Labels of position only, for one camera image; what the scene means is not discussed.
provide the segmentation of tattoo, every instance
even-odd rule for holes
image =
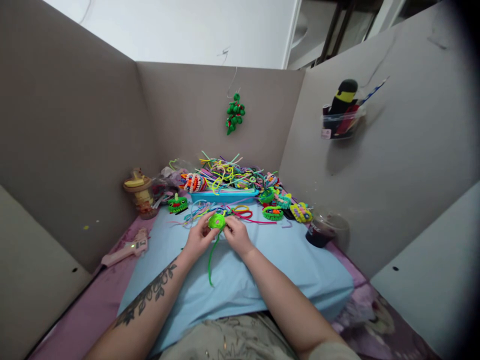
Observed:
[[[155,294],[155,301],[157,301],[160,296],[165,295],[165,289],[162,287],[165,285],[169,278],[171,279],[174,276],[173,269],[177,267],[174,264],[177,258],[174,258],[171,263],[169,263],[166,268],[163,269],[161,273],[155,277],[151,283],[149,283],[146,288],[144,288],[141,293],[128,305],[125,310],[117,317],[116,324],[114,328],[119,326],[120,324],[124,323],[127,326],[130,321],[135,319],[135,309],[138,308],[138,316],[142,314],[145,310],[145,306],[147,305],[147,300],[151,301]]]

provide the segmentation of shirt sleeve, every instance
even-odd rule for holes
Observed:
[[[308,360],[361,360],[348,346],[339,342],[324,342],[310,354]]]

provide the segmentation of blue fabric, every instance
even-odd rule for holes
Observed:
[[[262,208],[250,206],[252,220],[267,221]],[[118,313],[157,276],[187,243],[188,229],[167,223],[181,221],[188,210],[179,215],[161,208],[150,232],[149,249],[138,259],[130,283],[123,295]],[[333,321],[352,293],[353,279],[330,252],[316,248],[305,239],[307,228],[283,219],[277,225],[246,224],[255,246],[285,273],[321,311]],[[211,287],[208,277],[212,245],[193,266],[185,279],[178,299],[150,353],[155,355],[182,338],[185,330],[203,320],[266,310],[259,290],[247,267],[228,244],[223,233],[211,260]]]

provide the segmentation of hand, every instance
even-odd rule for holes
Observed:
[[[235,216],[228,216],[225,218],[226,226],[223,233],[236,253],[243,258],[251,250],[255,249],[252,241],[249,238],[247,227],[243,222],[238,220]]]
[[[220,229],[209,228],[209,218],[213,214],[215,214],[215,211],[210,211],[203,215],[200,220],[198,220],[198,224],[192,227],[188,234],[188,239],[182,252],[188,254],[194,262],[202,256],[220,232]]]

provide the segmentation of marker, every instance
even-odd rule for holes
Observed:
[[[353,79],[343,80],[338,87],[335,97],[331,102],[329,115],[345,114],[355,94],[359,88],[359,84]]]

